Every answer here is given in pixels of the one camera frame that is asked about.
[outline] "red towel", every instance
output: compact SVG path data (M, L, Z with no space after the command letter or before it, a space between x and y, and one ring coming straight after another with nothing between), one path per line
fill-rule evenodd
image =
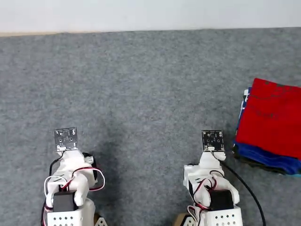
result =
M301 88L254 79L236 141L301 160Z

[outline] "blue towel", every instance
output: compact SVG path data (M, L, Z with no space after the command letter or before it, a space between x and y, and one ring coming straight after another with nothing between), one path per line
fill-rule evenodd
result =
M249 87L244 91L244 99L241 103L238 128L239 128L240 119L246 107L246 103L250 91L251 91L251 87ZM269 167L283 169L289 175L295 175L301 172L301 161L296 158L273 154L265 150L262 150L259 147L238 143L236 141L234 141L234 145L238 147L237 148L238 154L243 157L254 160L256 162L259 162Z

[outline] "folded cloth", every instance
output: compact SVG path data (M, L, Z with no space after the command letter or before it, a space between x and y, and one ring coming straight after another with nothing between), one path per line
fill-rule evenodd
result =
M285 170L281 169L281 168L266 166L266 165L264 165L260 162L254 161L254 160L249 159L247 157L244 157L244 156L239 154L238 150L239 150L238 146L233 147L234 158L236 158L237 160L239 160L243 163L248 164L251 167L258 167L260 169L270 171L270 172L273 172L273 173L280 173L280 174L284 174L284 175L287 174L287 172Z
M254 79L236 142L301 160L301 88Z
M244 91L244 97L241 104L238 127L241 116L244 114L248 96L252 88ZM253 145L246 145L234 142L234 157L248 163L251 166L257 166L268 171L278 172L282 174L299 174L301 173L301 161L296 158L276 155L266 152L261 148Z

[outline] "gray carpet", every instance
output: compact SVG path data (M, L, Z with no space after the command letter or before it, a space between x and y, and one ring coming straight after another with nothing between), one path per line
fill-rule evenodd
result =
M1 225L38 225L56 128L76 126L106 188L90 196L110 226L168 226L191 204L182 168L202 129L230 149L254 77L301 86L301 29L58 34L0 38ZM267 223L300 225L301 178L227 162ZM243 185L245 226L260 226Z

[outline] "white wire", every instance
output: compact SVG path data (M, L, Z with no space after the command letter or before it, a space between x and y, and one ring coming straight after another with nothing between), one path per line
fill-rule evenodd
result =
M101 187L99 187L98 189L95 189L95 190L93 190L93 188L91 188L90 191L96 192L96 191L102 190L104 188L104 186L105 186L105 177L103 175L103 172L100 169L95 168L95 167L91 167L91 168L88 168L88 169L80 169L80 170L76 171L75 173L77 173L79 171L83 171L83 170L95 170L95 171L98 171L102 175L102 177L103 177L103 185Z
M197 223L198 221L197 221L197 218L196 218L195 214L192 214L192 213L190 212L189 208L194 209L194 212L195 212L195 208L194 208L193 206L187 206L187 212L191 215L191 217L192 217L192 218L194 219L194 221Z
M47 178L45 179L45 181L44 181L44 194L45 194L45 196L47 196L47 191L46 191L46 187L47 187L47 186L46 186L46 184L47 184L48 180L51 179L51 178L60 178L60 179L64 180L64 181L67 183L66 178L64 178L64 177L62 177L62 176L51 175L51 176L47 177Z
M104 177L104 175L103 175L103 172L100 170L100 169L98 169L98 168L96 168L96 167L87 167L87 168L85 168L85 169L76 169L75 171L75 173L74 174L76 174L77 172L80 172L80 171L84 171L84 170L95 170L95 171L98 171L101 175L102 175L102 177L103 177L103 185L101 186L101 187L99 187L98 189L94 189L94 188L90 188L89 190L90 191L92 191L92 192L96 192L96 191L99 191L99 190L102 190L103 188L104 188L104 186L105 186L105 177ZM73 177L70 179L70 180L68 180L68 182L66 183L66 185L70 185L70 182L73 180L75 178L75 175L73 175Z

